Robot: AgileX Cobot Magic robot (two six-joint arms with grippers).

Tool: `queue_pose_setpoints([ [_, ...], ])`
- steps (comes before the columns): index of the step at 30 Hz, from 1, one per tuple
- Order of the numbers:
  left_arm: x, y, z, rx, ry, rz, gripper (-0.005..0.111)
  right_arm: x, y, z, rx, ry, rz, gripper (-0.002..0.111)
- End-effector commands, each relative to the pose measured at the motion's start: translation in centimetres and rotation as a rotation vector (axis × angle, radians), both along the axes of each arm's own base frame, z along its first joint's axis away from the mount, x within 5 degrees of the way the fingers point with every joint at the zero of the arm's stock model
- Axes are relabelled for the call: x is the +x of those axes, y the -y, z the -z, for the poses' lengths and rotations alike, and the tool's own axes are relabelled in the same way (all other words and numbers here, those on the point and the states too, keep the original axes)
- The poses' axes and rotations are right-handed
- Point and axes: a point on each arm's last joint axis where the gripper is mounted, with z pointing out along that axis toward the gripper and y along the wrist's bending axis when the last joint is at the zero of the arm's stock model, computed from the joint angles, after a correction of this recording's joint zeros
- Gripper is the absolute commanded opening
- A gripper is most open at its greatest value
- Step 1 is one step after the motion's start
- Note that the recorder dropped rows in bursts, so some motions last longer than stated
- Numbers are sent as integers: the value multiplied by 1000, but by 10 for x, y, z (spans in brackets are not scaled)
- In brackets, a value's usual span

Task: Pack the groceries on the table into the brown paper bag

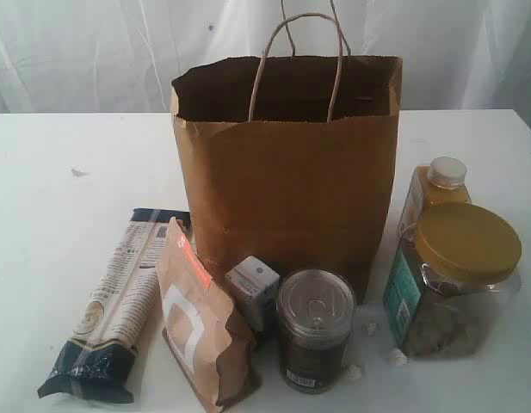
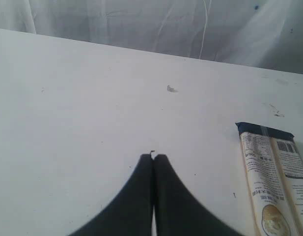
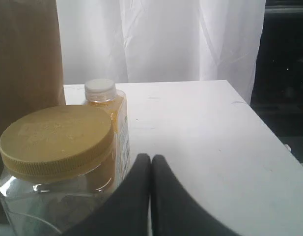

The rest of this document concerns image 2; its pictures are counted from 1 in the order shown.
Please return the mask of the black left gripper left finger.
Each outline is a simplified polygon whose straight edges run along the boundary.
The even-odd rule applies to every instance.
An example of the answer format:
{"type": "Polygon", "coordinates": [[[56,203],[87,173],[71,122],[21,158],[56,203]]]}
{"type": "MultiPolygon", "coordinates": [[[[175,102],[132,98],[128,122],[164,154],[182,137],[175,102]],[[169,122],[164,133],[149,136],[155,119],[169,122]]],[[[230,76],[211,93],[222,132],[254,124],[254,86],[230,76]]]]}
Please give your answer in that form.
{"type": "Polygon", "coordinates": [[[150,236],[153,219],[153,159],[140,156],[115,198],[74,236],[150,236]]]}

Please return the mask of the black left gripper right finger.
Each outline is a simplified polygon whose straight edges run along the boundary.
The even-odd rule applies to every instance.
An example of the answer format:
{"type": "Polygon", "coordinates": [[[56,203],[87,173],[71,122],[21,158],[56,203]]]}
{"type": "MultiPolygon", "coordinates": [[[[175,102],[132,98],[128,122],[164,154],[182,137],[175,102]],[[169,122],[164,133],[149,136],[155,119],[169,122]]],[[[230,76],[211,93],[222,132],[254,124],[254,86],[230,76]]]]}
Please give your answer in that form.
{"type": "Polygon", "coordinates": [[[236,236],[182,183],[164,154],[154,158],[155,219],[159,236],[236,236]]]}

